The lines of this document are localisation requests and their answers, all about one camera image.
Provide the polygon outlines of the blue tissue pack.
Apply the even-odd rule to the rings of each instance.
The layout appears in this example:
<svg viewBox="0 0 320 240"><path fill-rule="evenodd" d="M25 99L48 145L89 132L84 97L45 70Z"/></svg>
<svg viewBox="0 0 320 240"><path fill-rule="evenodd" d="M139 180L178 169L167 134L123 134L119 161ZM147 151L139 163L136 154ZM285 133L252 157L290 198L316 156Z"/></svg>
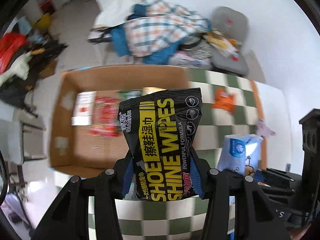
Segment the blue tissue pack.
<svg viewBox="0 0 320 240"><path fill-rule="evenodd" d="M253 177L258 169L262 142L263 138L255 134L226 135L217 169Z"/></svg>

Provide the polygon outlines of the red floral packet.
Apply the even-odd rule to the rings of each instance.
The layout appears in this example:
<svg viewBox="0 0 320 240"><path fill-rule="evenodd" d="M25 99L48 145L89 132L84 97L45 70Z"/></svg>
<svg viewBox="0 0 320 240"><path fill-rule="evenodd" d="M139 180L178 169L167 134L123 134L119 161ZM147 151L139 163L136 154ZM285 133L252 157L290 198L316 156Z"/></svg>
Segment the red floral packet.
<svg viewBox="0 0 320 240"><path fill-rule="evenodd" d="M119 100L99 96L95 98L92 124L89 128L91 135L101 137L118 137L120 126L117 119Z"/></svg>

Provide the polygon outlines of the black shoe wipes packet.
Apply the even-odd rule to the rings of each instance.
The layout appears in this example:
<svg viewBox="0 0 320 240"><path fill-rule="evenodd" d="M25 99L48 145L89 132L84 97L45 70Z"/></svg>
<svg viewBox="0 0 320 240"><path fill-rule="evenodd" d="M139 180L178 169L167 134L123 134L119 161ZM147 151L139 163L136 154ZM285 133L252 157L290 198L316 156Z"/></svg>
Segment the black shoe wipes packet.
<svg viewBox="0 0 320 240"><path fill-rule="evenodd" d="M161 90L119 104L137 198L170 202L196 194L190 149L201 116L200 88Z"/></svg>

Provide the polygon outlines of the white cigarette carton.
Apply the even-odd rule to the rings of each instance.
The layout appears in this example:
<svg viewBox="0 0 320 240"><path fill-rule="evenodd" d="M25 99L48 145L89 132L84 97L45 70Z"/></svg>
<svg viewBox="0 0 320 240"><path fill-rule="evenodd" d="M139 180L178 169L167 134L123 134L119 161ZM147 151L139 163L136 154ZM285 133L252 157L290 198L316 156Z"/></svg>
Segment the white cigarette carton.
<svg viewBox="0 0 320 240"><path fill-rule="evenodd" d="M72 126L89 126L92 124L96 91L77 94L72 116Z"/></svg>

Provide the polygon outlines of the green wipes packet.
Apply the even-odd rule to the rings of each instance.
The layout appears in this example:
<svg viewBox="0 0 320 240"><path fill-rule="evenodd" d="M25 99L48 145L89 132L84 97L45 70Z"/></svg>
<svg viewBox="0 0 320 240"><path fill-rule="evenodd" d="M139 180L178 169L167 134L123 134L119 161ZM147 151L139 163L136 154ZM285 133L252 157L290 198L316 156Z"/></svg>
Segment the green wipes packet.
<svg viewBox="0 0 320 240"><path fill-rule="evenodd" d="M120 101L129 100L132 98L137 98L143 95L142 90L120 90L118 91L118 96Z"/></svg>

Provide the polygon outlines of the orange wipes packet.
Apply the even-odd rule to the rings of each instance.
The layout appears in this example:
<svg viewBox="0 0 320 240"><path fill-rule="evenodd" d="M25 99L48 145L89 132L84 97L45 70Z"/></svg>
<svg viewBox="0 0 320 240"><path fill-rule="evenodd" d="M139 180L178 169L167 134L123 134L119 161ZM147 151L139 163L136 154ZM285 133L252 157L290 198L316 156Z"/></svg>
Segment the orange wipes packet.
<svg viewBox="0 0 320 240"><path fill-rule="evenodd" d="M224 89L218 88L215 92L212 107L215 109L223 109L233 114L235 111L235 94L229 94Z"/></svg>

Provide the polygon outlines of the brown cardboard box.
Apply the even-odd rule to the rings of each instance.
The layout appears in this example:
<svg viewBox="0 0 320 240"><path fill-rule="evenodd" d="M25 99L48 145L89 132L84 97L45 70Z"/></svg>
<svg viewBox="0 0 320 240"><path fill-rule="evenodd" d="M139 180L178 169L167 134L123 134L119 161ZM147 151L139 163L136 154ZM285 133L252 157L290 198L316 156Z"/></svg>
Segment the brown cardboard box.
<svg viewBox="0 0 320 240"><path fill-rule="evenodd" d="M62 73L52 116L50 167L92 178L125 157L128 145L117 122L122 90L188 87L183 67L114 65Z"/></svg>

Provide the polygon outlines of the purple fuzzy sock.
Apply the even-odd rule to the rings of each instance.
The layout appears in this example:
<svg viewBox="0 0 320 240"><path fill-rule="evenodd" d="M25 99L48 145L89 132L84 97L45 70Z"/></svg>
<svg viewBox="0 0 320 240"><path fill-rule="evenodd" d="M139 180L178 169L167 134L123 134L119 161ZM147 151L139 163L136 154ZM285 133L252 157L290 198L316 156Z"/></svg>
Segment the purple fuzzy sock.
<svg viewBox="0 0 320 240"><path fill-rule="evenodd" d="M256 124L256 130L255 130L256 135L263 137L263 138L268 138L270 136L275 136L276 132L270 129L266 123L265 120L262 118L259 118L257 124Z"/></svg>

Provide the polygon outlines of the green checkered tablecloth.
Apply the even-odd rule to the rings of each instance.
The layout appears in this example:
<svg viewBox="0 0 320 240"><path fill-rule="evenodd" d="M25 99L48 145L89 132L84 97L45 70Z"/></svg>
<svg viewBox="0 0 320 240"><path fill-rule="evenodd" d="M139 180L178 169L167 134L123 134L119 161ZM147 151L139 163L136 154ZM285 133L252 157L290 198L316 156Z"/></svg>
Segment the green checkered tablecloth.
<svg viewBox="0 0 320 240"><path fill-rule="evenodd" d="M202 90L203 112L194 147L199 157L216 167L224 137L255 133L259 118L258 103L251 81L219 72L190 68L189 85ZM215 92L224 89L235 95L234 114L212 107ZM123 239L199 239L208 202L198 196L173 203L140 201L135 183L124 200L116 200Z"/></svg>

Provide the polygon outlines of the white chair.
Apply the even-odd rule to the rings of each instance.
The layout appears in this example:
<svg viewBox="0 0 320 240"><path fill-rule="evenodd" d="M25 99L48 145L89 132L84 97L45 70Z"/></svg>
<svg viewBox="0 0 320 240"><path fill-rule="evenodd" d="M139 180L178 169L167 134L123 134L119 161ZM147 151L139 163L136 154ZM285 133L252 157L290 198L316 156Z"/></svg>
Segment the white chair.
<svg viewBox="0 0 320 240"><path fill-rule="evenodd" d="M4 160L23 165L26 161L46 159L45 132L41 116L14 110L10 121L1 120L1 152Z"/></svg>

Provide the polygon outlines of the floral folded quilt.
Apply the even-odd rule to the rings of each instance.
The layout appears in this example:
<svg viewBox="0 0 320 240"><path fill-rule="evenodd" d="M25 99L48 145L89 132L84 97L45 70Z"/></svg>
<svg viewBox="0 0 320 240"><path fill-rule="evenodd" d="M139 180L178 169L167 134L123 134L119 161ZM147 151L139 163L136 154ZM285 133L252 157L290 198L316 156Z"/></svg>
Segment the floral folded quilt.
<svg viewBox="0 0 320 240"><path fill-rule="evenodd" d="M210 70L211 53L178 51L169 59L168 65Z"/></svg>

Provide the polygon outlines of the black white patterned cushion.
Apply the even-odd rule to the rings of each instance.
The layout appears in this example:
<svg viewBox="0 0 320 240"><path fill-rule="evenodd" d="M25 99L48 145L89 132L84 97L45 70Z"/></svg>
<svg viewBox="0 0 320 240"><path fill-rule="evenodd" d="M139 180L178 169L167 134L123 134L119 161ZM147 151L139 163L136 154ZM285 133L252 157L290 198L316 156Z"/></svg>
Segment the black white patterned cushion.
<svg viewBox="0 0 320 240"><path fill-rule="evenodd" d="M212 57L212 46L201 36L189 36L179 45L179 50L196 60Z"/></svg>

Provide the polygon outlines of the yellow snack bag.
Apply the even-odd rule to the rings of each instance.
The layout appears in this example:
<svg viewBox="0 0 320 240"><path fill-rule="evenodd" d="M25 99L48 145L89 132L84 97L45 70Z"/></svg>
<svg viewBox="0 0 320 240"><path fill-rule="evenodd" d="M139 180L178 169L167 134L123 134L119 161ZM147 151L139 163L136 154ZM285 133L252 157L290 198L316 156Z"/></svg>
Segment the yellow snack bag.
<svg viewBox="0 0 320 240"><path fill-rule="evenodd" d="M224 57L231 58L234 61L239 60L240 48L242 46L241 42L227 38L217 30L207 31L207 33L204 34L204 39Z"/></svg>

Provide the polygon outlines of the black tripod pile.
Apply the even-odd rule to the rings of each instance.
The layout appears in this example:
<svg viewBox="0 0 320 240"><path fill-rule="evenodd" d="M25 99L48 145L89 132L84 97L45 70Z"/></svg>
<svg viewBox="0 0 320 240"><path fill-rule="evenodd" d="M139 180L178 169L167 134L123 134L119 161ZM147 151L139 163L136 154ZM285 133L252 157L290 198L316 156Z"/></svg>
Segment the black tripod pile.
<svg viewBox="0 0 320 240"><path fill-rule="evenodd" d="M23 53L41 48L44 48L45 51L42 54L34 55L28 62L30 69L26 80L14 76L1 86L1 101L25 110L30 114L33 113L33 110L25 103L26 94L34 89L38 79L43 78L41 73L67 48L67 44L59 43L57 40L49 40L45 44L35 43L33 48L29 48L28 44L25 44L12 56L7 67L8 70L13 62Z"/></svg>

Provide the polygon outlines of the white goose plush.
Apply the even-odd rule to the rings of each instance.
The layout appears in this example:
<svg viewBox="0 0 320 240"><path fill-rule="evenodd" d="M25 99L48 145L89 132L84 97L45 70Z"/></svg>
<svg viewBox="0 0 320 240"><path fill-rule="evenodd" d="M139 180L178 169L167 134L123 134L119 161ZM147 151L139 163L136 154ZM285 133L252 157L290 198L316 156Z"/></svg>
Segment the white goose plush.
<svg viewBox="0 0 320 240"><path fill-rule="evenodd" d="M9 79L14 76L19 77L22 80L26 80L28 78L29 73L29 64L28 62L34 55L42 54L45 51L44 48L38 50L32 50L27 53L23 53L19 56L11 65L11 67L6 70L3 74L0 75L0 86L6 83Z"/></svg>

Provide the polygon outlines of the grey chair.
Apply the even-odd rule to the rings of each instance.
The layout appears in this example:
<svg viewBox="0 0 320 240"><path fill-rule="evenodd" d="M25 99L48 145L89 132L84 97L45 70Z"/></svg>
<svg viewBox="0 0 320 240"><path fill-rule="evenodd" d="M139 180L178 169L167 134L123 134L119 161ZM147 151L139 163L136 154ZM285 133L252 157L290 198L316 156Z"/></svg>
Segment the grey chair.
<svg viewBox="0 0 320 240"><path fill-rule="evenodd" d="M249 31L247 16L229 7L220 6L212 14L212 27L213 31L220 32L232 45L228 50L212 50L213 69L241 77L247 76L249 67L241 52Z"/></svg>

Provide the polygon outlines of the white pillow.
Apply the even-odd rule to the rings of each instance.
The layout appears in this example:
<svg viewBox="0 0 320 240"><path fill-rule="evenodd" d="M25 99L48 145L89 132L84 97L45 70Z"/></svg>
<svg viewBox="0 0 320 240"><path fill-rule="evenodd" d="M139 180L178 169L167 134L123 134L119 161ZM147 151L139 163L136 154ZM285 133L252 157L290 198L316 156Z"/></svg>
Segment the white pillow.
<svg viewBox="0 0 320 240"><path fill-rule="evenodd" d="M112 28L125 23L133 14L135 5L141 2L142 0L96 0L100 12L92 29Z"/></svg>

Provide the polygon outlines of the yellow bin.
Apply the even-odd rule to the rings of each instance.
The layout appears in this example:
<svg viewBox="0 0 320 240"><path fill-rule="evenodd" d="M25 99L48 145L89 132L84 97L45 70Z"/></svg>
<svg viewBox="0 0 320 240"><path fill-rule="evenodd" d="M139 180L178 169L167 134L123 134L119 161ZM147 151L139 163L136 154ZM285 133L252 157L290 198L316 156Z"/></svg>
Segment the yellow bin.
<svg viewBox="0 0 320 240"><path fill-rule="evenodd" d="M50 13L44 14L35 24L34 27L40 31L48 31L52 25L52 18Z"/></svg>

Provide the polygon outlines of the red plastic bag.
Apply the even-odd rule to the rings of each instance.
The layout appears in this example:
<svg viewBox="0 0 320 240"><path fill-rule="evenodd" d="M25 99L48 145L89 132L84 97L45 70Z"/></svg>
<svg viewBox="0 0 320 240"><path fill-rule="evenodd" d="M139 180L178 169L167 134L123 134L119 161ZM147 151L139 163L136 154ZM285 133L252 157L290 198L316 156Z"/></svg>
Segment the red plastic bag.
<svg viewBox="0 0 320 240"><path fill-rule="evenodd" d="M27 43L24 35L18 33L6 33L0 41L0 71L3 74L10 63L12 56L21 46Z"/></svg>

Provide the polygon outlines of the black stand post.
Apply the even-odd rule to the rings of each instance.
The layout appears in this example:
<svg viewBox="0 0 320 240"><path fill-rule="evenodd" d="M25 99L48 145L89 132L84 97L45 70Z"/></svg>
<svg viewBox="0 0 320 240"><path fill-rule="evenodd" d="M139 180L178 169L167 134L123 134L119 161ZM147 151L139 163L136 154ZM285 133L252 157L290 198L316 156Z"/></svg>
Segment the black stand post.
<svg viewBox="0 0 320 240"><path fill-rule="evenodd" d="M319 202L319 109L311 110L300 119L302 125L304 163L300 199L307 215L304 224L316 217Z"/></svg>

